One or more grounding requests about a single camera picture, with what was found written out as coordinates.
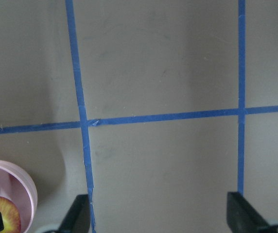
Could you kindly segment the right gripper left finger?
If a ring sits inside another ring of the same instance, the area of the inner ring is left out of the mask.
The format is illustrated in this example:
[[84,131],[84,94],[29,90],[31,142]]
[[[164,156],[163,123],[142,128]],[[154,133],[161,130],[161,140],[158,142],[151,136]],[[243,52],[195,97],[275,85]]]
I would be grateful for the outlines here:
[[64,219],[59,225],[58,233],[88,233],[90,229],[88,194],[76,196]]

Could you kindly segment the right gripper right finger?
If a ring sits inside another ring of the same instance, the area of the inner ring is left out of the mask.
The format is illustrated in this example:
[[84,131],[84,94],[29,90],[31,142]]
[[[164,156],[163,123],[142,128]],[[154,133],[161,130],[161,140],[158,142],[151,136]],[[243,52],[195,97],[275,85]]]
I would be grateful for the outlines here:
[[228,192],[226,222],[232,233],[278,233],[239,192]]

